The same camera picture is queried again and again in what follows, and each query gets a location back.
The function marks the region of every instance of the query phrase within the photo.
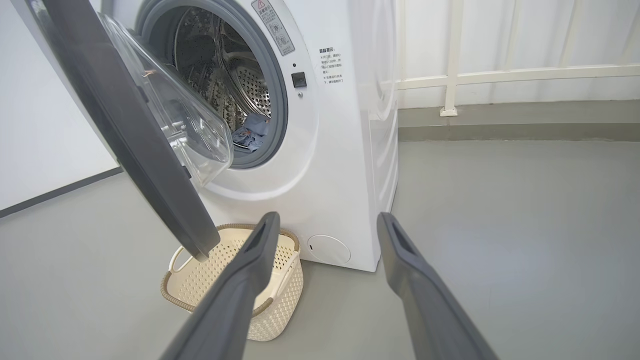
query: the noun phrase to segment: beige basket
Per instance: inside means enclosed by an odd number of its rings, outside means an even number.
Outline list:
[[[169,271],[162,281],[162,296],[193,312],[254,227],[246,224],[218,226],[220,243],[211,250],[209,259],[201,263],[191,257],[179,269],[175,269],[175,261],[184,250],[184,247],[180,247],[171,258]],[[280,335],[296,309],[302,286],[300,242],[292,232],[282,229],[278,237],[271,280],[267,288],[255,298],[247,338],[269,341]]]

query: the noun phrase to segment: washing machine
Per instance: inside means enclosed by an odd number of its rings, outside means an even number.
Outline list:
[[[103,0],[102,11],[231,132],[267,124],[200,190],[216,224],[277,211],[302,259],[375,271],[376,217],[397,184],[393,0]]]

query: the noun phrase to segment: blue clothing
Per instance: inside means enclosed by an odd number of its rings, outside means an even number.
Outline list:
[[[268,117],[259,114],[249,114],[244,125],[234,131],[234,143],[246,146],[249,150],[256,151],[264,142],[263,137],[269,131]]]

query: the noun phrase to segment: warning label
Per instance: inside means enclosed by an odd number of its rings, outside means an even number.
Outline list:
[[[320,67],[325,84],[338,84],[342,78],[342,54],[332,47],[320,49]]]
[[[251,5],[260,19],[262,19],[264,25],[269,29],[273,41],[275,41],[280,50],[280,54],[284,56],[293,53],[296,48],[293,46],[287,30],[282,26],[282,21],[280,21],[269,0],[256,0]]]

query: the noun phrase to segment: white railing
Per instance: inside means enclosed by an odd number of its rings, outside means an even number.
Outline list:
[[[407,0],[398,0],[399,10],[399,62],[401,64],[397,89],[429,88],[434,86],[446,86],[444,108],[440,110],[440,116],[456,116],[458,114],[456,103],[456,86],[481,83],[501,83],[506,81],[528,81],[548,79],[578,79],[578,78],[606,78],[617,76],[640,76],[640,64],[629,63],[633,45],[640,40],[640,8],[636,12],[633,24],[627,35],[627,40],[622,54],[616,64],[613,65],[589,65],[568,66],[569,58],[573,52],[575,38],[581,21],[583,0],[574,0],[569,26],[564,36],[564,45],[557,67],[544,67],[537,69],[512,69],[513,55],[516,47],[516,38],[520,20],[522,0],[515,0],[506,57],[501,70],[486,72],[469,72],[460,74],[458,65],[460,62],[460,42],[462,36],[462,14],[464,0],[451,0],[451,19],[449,23],[449,59],[447,62],[447,74],[441,76],[426,76],[422,78],[406,78],[404,66],[406,63],[406,21],[405,11]]]

